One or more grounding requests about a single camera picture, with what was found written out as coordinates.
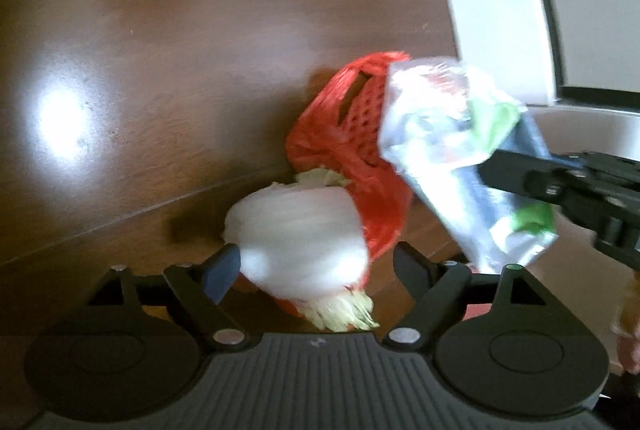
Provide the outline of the silver green snack wrapper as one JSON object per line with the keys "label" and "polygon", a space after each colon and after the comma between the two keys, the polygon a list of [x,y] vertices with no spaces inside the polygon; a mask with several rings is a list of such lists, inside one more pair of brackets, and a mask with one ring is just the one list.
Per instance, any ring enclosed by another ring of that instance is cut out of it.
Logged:
{"label": "silver green snack wrapper", "polygon": [[482,273],[530,265],[556,239],[550,205],[480,179],[478,167],[499,150],[550,156],[521,101],[477,83],[453,58],[390,65],[378,152]]}

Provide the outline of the white foam fruit wrap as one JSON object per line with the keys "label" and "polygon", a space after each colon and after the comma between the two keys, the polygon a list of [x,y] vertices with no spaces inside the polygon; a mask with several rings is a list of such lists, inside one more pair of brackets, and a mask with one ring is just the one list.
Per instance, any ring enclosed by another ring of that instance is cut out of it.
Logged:
{"label": "white foam fruit wrap", "polygon": [[241,274],[326,332],[378,328],[364,291],[370,250],[349,183],[334,170],[311,169],[240,199],[224,219]]}

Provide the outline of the red plastic bag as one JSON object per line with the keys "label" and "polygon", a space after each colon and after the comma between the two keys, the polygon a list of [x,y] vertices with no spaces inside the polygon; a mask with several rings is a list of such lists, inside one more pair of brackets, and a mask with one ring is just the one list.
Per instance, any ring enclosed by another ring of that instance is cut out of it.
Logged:
{"label": "red plastic bag", "polygon": [[396,244],[407,219],[413,193],[381,157],[376,167],[356,155],[340,126],[360,74],[387,77],[390,65],[410,59],[402,51],[367,54],[337,71],[297,118],[285,140],[286,158],[298,172],[326,168],[349,181],[347,192],[362,221],[372,260]]}

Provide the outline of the red foam fruit net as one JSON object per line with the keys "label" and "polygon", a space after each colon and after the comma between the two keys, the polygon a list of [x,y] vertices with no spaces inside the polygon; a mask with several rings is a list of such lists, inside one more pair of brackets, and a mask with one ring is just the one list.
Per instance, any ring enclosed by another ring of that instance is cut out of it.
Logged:
{"label": "red foam fruit net", "polygon": [[340,126],[346,132],[348,143],[361,161],[376,167],[381,163],[380,153],[378,153],[378,131],[381,124],[386,78],[360,74],[356,83],[359,87],[350,97]]}

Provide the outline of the white wardrobe door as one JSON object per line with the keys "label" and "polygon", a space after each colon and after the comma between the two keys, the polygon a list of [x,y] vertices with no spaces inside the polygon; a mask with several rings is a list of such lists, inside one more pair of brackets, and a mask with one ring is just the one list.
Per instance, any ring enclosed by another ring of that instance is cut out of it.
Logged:
{"label": "white wardrobe door", "polygon": [[470,84],[532,106],[639,106],[639,0],[448,0]]}

